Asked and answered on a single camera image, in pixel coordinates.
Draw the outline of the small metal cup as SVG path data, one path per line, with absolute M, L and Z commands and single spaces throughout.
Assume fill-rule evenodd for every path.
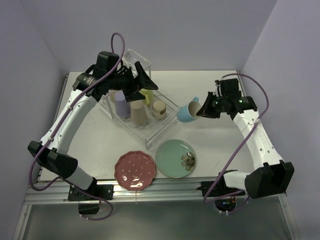
M 152 105 L 152 116 L 158 120 L 166 117 L 167 105 L 162 100 L 156 100 Z

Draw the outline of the pale yellow mug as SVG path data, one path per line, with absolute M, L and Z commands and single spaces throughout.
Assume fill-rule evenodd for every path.
M 143 104 L 150 108 L 153 105 L 154 102 L 154 93 L 152 90 L 149 89 L 141 89 L 139 91 L 144 97 L 145 99 L 142 100 Z

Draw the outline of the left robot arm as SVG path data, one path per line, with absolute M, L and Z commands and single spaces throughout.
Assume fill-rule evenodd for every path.
M 144 99 L 141 89 L 158 90 L 141 63 L 136 61 L 134 66 L 137 75 L 118 54 L 100 52 L 96 63 L 76 78 L 65 107 L 46 135 L 28 145 L 28 151 L 41 167 L 77 187 L 86 200 L 100 197 L 101 193 L 97 180 L 68 155 L 71 142 L 87 114 L 110 90 L 121 91 L 126 102 Z

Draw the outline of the beige cup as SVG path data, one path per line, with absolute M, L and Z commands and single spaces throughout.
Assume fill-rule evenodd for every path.
M 136 125 L 143 125 L 147 120 L 147 112 L 142 100 L 136 100 L 130 104 L 130 118 Z

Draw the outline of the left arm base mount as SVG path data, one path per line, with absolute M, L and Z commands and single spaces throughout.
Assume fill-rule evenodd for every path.
M 96 215 L 100 210 L 102 201 L 97 199 L 112 200 L 114 186 L 112 184 L 97 185 L 93 191 L 79 191 L 76 187 L 70 187 L 67 200 L 78 202 L 78 212 L 82 215 Z

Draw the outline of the lavender cup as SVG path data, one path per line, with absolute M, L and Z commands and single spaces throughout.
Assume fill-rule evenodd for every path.
M 130 118 L 131 116 L 131 106 L 127 102 L 125 95 L 122 90 L 117 91 L 114 96 L 115 100 L 115 111 L 120 118 Z

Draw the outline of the light blue mug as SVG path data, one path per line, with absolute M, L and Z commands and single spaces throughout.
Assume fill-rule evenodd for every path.
M 199 118 L 199 116 L 197 116 L 197 112 L 201 109 L 201 107 L 202 106 L 199 103 L 199 98 L 194 97 L 192 101 L 179 109 L 179 111 L 177 112 L 177 119 L 181 123 L 189 123 L 195 121 Z

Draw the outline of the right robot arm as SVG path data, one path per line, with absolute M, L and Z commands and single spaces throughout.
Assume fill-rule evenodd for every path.
M 215 81 L 215 85 L 215 91 L 208 92 L 197 116 L 218 119 L 226 113 L 244 139 L 203 197 L 206 199 L 214 194 L 217 199 L 222 199 L 246 192 L 250 198 L 259 199 L 284 194 L 295 169 L 291 162 L 283 160 L 270 141 L 261 122 L 266 111 L 259 112 L 253 98 L 242 95 L 236 74 L 223 76 Z M 253 172 L 229 170 L 229 165 L 244 145 L 251 154 Z

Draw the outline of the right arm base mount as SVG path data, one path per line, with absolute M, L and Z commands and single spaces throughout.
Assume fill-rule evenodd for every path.
M 217 199 L 221 196 L 235 193 L 235 192 L 238 192 L 238 193 L 234 195 L 229 195 L 225 198 Z M 219 214 L 228 215 L 230 212 L 233 212 L 237 207 L 236 197 L 244 196 L 244 195 L 245 195 L 245 192 L 243 190 L 227 187 L 225 184 L 225 181 L 221 179 L 217 183 L 217 185 L 214 187 L 214 189 L 210 192 L 208 197 L 209 198 L 213 197 L 215 199 L 214 205 L 217 211 L 219 212 Z

